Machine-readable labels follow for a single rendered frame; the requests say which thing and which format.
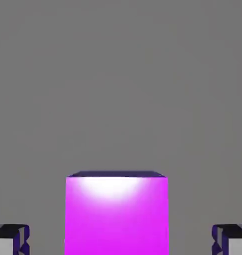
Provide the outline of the large magenta box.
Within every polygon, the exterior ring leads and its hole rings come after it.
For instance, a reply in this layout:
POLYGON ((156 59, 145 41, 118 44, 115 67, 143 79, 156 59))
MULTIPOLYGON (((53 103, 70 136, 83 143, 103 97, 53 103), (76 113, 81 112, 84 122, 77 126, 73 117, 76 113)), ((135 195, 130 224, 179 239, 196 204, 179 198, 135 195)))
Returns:
POLYGON ((64 255, 169 255, 167 177, 150 170, 67 176, 64 255))

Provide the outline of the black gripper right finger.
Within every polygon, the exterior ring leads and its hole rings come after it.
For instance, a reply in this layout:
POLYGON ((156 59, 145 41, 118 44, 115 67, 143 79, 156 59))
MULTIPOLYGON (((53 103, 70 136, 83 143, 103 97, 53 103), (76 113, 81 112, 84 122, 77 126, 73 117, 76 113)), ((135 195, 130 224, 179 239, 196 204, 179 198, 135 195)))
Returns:
POLYGON ((242 224, 215 224, 212 238, 212 255, 242 255, 242 224))

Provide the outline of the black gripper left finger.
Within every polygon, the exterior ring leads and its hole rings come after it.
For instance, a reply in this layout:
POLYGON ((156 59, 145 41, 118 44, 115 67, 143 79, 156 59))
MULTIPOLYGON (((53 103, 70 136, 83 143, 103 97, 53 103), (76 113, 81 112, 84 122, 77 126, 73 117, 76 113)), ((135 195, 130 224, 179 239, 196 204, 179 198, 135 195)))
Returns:
POLYGON ((0 255, 30 255, 27 224, 0 224, 0 255))

